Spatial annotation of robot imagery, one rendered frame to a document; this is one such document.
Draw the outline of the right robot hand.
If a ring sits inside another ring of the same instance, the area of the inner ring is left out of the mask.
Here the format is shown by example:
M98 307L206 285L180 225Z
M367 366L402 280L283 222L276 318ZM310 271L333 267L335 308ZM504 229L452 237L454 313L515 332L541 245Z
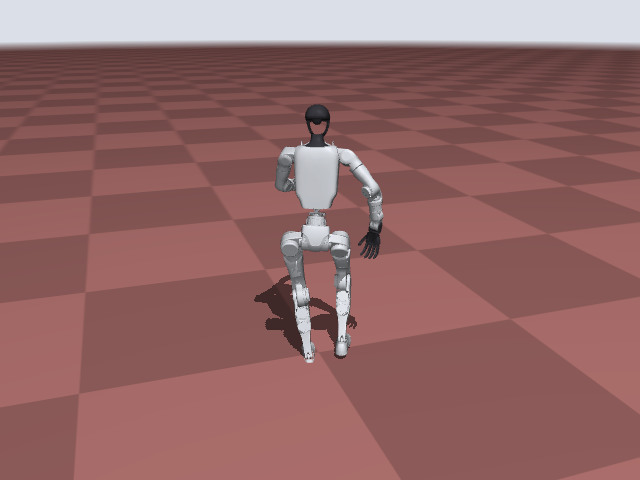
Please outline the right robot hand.
M374 255L373 259L375 259L377 257L378 252L379 252L379 245L380 245L379 233L381 233L381 229L382 229L382 222L378 226L378 231L371 229L370 226L369 226L369 229L368 229L369 232L367 232L367 235L358 243L358 246L360 246L366 240L365 247L364 247L363 251L360 253L360 255L364 254L364 252L366 251L366 249L367 249L367 247L369 245L368 251L367 251L366 255L364 256L364 258L366 258L369 255L369 253L371 251L371 248L372 248L372 252L371 252L370 256L368 257L368 259L370 259L373 256L373 254L375 252L375 248L376 248L376 252L375 252L375 255Z

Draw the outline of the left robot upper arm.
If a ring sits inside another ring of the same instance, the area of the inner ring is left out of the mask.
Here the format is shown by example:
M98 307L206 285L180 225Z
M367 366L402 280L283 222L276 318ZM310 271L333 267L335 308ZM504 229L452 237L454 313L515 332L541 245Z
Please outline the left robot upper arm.
M285 147L278 158L275 187L279 191L287 192L292 186L292 182L288 179L288 176L291 166L294 163L295 149L296 147Z

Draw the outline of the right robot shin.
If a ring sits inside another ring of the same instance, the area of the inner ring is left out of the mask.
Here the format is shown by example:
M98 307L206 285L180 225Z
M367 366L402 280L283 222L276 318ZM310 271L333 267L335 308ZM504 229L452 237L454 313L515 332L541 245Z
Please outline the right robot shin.
M338 342L343 337L346 343L347 321L350 314L351 306L351 275L347 274L346 291L336 290L336 312L338 317Z

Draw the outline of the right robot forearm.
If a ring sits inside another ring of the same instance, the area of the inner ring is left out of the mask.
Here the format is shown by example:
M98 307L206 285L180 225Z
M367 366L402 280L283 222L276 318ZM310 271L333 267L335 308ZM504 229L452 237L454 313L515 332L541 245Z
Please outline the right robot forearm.
M375 195L372 198L368 198L367 200L369 205L369 218L370 218L370 228L378 231L378 226L382 222L384 217L382 212L382 193L381 190L379 194ZM383 224L383 222L382 222Z

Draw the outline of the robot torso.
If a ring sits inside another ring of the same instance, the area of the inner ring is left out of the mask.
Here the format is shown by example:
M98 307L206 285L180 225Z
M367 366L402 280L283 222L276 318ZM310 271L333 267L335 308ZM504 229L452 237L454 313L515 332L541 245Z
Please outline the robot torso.
M310 141L309 141L310 142ZM309 143L308 142L308 143ZM324 141L325 142L325 141ZM338 191L339 155L337 146L297 146L294 152L295 192L304 209L309 212L306 225L302 225L301 250L328 251L330 227L326 226L325 213L330 209ZM317 210L316 210L317 209ZM313 214L312 214L313 213Z

